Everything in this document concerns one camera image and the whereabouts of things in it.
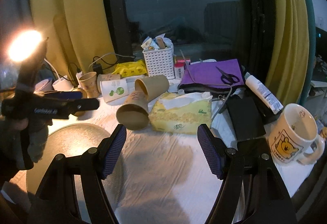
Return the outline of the yellow snack packet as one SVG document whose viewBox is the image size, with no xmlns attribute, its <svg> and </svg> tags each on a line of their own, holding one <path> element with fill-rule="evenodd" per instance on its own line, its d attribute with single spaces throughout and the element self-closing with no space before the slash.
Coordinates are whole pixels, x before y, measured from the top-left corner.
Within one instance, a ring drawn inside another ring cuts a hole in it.
<svg viewBox="0 0 327 224">
<path fill-rule="evenodd" d="M 147 69 L 144 61 L 138 60 L 117 64 L 112 74 L 120 75 L 121 77 L 147 75 Z"/>
</svg>

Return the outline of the left yellow curtain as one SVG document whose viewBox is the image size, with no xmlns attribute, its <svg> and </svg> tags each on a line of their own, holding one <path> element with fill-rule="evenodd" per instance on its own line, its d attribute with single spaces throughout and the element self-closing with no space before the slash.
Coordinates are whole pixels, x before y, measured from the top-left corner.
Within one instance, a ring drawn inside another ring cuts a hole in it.
<svg viewBox="0 0 327 224">
<path fill-rule="evenodd" d="M 47 60 L 62 74 L 88 72 L 95 56 L 116 62 L 103 0 L 30 0 L 36 30 L 48 39 Z"/>
</svg>

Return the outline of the white lattice basket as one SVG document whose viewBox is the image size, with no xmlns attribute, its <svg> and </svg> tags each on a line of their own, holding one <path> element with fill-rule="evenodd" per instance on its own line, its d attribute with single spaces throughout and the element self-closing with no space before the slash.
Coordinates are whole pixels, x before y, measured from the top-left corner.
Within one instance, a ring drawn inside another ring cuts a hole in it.
<svg viewBox="0 0 327 224">
<path fill-rule="evenodd" d="M 149 77 L 164 75 L 168 80 L 175 78 L 173 47 L 144 50 L 142 53 Z"/>
</svg>

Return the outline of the small barcode bottle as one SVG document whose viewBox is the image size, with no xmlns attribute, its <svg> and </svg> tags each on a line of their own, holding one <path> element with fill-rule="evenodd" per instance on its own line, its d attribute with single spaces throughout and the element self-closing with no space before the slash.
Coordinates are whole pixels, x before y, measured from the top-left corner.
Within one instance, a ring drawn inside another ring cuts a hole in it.
<svg viewBox="0 0 327 224">
<path fill-rule="evenodd" d="M 185 68 L 184 68 L 184 63 L 183 62 L 177 62 L 174 65 L 174 71 L 175 71 L 175 78 L 176 79 L 182 79 L 184 72 L 185 72 Z"/>
</svg>

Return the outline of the round grey metal tray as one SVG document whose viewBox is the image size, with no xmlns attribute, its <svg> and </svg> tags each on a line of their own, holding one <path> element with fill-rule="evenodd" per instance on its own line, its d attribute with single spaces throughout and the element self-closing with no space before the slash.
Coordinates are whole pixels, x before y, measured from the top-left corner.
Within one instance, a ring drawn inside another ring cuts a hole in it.
<svg viewBox="0 0 327 224">
<path fill-rule="evenodd" d="M 36 192 L 53 158 L 57 154 L 64 154 L 66 157 L 82 155 L 88 149 L 97 147 L 102 139 L 109 137 L 112 133 L 94 124 L 78 123 L 60 128 L 49 136 L 41 161 L 27 172 L 27 191 L 32 203 L 28 223 L 36 223 Z M 119 203 L 123 181 L 124 166 L 122 154 L 120 153 L 114 171 L 102 181 L 105 193 L 114 211 Z M 80 217 L 83 223 L 91 223 L 80 175 L 74 176 L 74 183 Z"/>
</svg>

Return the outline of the upright patterned paper cup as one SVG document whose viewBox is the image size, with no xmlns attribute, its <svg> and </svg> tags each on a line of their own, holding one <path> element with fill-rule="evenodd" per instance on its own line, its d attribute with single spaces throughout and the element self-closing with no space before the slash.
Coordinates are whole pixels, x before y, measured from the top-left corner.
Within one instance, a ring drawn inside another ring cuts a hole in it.
<svg viewBox="0 0 327 224">
<path fill-rule="evenodd" d="M 88 98 L 98 98 L 100 92 L 97 88 L 96 72 L 88 72 L 79 78 L 82 89 L 86 92 Z"/>
</svg>

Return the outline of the right yellow curtain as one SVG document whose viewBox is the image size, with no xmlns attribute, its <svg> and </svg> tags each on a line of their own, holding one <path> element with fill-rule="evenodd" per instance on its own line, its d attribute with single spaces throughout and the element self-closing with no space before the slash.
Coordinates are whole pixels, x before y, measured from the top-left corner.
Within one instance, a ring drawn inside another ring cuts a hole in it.
<svg viewBox="0 0 327 224">
<path fill-rule="evenodd" d="M 275 0 L 275 36 L 266 86 L 282 105 L 298 102 L 309 57 L 305 0 Z"/>
</svg>

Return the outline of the white green-logo paper cup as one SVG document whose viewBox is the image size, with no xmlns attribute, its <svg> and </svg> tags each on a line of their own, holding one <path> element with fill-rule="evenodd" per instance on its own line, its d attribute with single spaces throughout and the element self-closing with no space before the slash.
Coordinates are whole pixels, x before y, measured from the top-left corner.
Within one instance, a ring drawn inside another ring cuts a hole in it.
<svg viewBox="0 0 327 224">
<path fill-rule="evenodd" d="M 126 80 L 101 81 L 101 94 L 105 102 L 111 102 L 129 94 Z"/>
</svg>

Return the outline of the desk lamp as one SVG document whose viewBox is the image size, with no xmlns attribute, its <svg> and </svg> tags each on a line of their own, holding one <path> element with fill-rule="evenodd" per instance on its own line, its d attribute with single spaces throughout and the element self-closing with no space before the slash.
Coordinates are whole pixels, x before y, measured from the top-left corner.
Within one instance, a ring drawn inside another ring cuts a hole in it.
<svg viewBox="0 0 327 224">
<path fill-rule="evenodd" d="M 8 48 L 9 58 L 20 64 L 15 93 L 33 93 L 38 71 L 47 53 L 48 38 L 39 31 L 22 31 Z"/>
</svg>

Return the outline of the floral brown paper cup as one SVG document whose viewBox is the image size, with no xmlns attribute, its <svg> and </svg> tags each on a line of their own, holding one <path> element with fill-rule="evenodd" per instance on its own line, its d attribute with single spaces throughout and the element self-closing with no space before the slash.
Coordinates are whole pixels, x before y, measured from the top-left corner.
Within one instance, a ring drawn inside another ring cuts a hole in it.
<svg viewBox="0 0 327 224">
<path fill-rule="evenodd" d="M 142 130 L 149 124 L 149 108 L 145 94 L 133 91 L 116 112 L 117 121 L 129 130 Z"/>
</svg>

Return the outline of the white tube bottle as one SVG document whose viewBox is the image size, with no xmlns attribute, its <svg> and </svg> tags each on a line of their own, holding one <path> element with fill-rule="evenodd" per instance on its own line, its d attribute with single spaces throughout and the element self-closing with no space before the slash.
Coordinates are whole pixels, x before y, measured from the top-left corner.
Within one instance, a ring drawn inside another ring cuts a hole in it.
<svg viewBox="0 0 327 224">
<path fill-rule="evenodd" d="M 247 74 L 245 84 L 252 92 L 273 112 L 274 115 L 283 109 L 283 105 L 276 96 L 256 77 Z"/>
</svg>

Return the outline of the purple cloth pouch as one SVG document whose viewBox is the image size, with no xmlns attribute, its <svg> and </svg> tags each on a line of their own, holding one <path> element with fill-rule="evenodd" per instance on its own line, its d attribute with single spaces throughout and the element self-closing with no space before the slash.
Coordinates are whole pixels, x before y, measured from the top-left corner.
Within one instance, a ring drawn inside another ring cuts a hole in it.
<svg viewBox="0 0 327 224">
<path fill-rule="evenodd" d="M 217 66 L 224 72 L 237 76 L 240 82 L 233 85 L 222 83 L 221 74 L 216 69 Z M 229 87 L 238 88 L 244 85 L 245 79 L 242 68 L 237 59 L 231 59 L 217 62 L 199 62 L 186 66 L 179 88 L 209 87 L 217 91 L 223 91 L 229 89 Z"/>
</svg>

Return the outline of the plain brown paper cup lying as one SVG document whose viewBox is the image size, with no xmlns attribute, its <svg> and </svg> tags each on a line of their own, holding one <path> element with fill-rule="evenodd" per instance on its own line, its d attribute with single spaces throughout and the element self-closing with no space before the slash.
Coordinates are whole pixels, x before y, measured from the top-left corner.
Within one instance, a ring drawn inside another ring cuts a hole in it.
<svg viewBox="0 0 327 224">
<path fill-rule="evenodd" d="M 144 77 L 135 80 L 135 91 L 142 91 L 148 102 L 168 91 L 169 82 L 165 75 Z"/>
</svg>

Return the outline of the black scissors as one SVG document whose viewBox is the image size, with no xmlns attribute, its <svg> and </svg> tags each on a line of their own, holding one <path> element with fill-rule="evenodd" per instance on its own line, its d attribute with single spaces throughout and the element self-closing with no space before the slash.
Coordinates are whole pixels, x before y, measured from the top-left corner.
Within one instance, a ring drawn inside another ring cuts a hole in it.
<svg viewBox="0 0 327 224">
<path fill-rule="evenodd" d="M 239 83 L 240 82 L 240 79 L 237 76 L 235 76 L 233 74 L 228 74 L 228 73 L 224 72 L 218 66 L 216 67 L 216 69 L 221 74 L 221 81 L 222 81 L 222 83 L 224 83 L 226 85 L 233 85 L 233 84 L 236 84 L 236 83 Z"/>
</svg>

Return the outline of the white lamp base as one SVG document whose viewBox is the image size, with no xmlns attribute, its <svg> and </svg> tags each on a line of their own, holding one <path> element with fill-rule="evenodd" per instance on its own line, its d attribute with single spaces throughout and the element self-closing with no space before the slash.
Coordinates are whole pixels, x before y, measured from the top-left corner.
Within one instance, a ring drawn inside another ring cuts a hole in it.
<svg viewBox="0 0 327 224">
<path fill-rule="evenodd" d="M 67 76 L 58 78 L 52 85 L 55 91 L 71 91 L 74 88 L 72 82 L 67 78 Z"/>
</svg>

